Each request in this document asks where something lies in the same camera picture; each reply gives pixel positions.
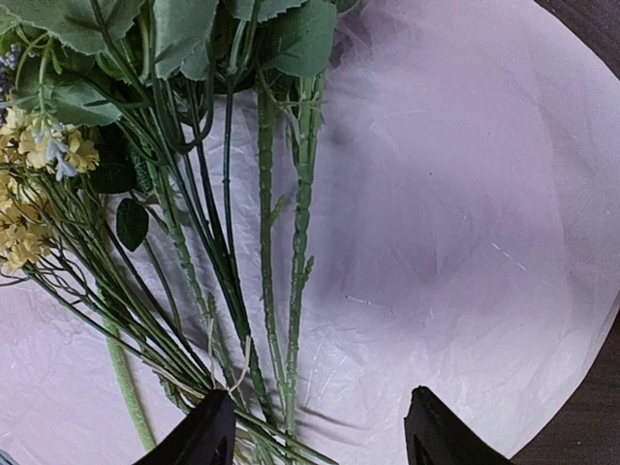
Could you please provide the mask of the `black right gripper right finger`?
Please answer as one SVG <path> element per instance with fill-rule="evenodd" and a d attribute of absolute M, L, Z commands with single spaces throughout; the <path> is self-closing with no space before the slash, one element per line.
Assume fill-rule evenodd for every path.
<path fill-rule="evenodd" d="M 512 464 L 483 441 L 429 387 L 413 389 L 404 429 L 409 464 Z"/>

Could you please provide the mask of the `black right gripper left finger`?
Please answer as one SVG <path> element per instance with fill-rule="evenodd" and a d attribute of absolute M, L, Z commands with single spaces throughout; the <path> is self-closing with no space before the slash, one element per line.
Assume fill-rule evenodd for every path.
<path fill-rule="evenodd" d="M 231 465 L 235 421 L 228 392 L 214 389 L 136 465 Z"/>

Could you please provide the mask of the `pink fake flower stem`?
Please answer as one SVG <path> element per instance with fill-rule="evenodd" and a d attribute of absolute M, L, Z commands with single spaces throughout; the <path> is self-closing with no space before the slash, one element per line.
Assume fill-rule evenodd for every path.
<path fill-rule="evenodd" d="M 109 332 L 107 337 L 108 352 L 125 406 L 144 450 L 151 451 L 156 447 L 157 441 L 149 425 L 126 355 L 121 347 L 120 333 L 117 327 L 107 319 L 103 320 L 103 326 Z"/>
<path fill-rule="evenodd" d="M 258 74 L 258 148 L 260 180 L 260 243 L 263 291 L 263 315 L 273 374 L 282 407 L 286 433 L 296 435 L 296 400 L 299 335 L 302 297 L 314 258 L 307 257 L 310 206 L 313 196 L 325 75 L 290 77 L 277 72 Z M 288 345 L 282 353 L 273 289 L 272 228 L 281 214 L 285 198 L 272 201 L 273 143 L 276 113 L 287 121 L 291 136 L 291 154 L 297 189 L 294 209 L 291 292 L 289 299 Z"/>

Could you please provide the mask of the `pink wrapping paper sheet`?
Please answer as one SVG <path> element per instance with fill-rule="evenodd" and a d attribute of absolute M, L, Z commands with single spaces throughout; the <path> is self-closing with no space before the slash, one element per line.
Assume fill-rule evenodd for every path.
<path fill-rule="evenodd" d="M 227 390 L 232 464 L 408 464 L 420 386 L 511 460 L 619 310 L 619 5 L 346 2 L 325 71 L 296 435 L 244 417 Z M 203 398 L 178 404 L 124 353 L 158 446 Z M 1 282 L 2 461 L 148 452 L 107 337 L 37 284 Z"/>

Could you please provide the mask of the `yellow fake flower sprig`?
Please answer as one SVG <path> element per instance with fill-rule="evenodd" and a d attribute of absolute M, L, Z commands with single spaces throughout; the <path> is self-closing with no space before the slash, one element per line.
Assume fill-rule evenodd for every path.
<path fill-rule="evenodd" d="M 231 389 L 216 301 L 191 256 L 176 156 L 146 109 L 65 124 L 1 107 L 1 282 L 30 281 L 196 404 Z"/>

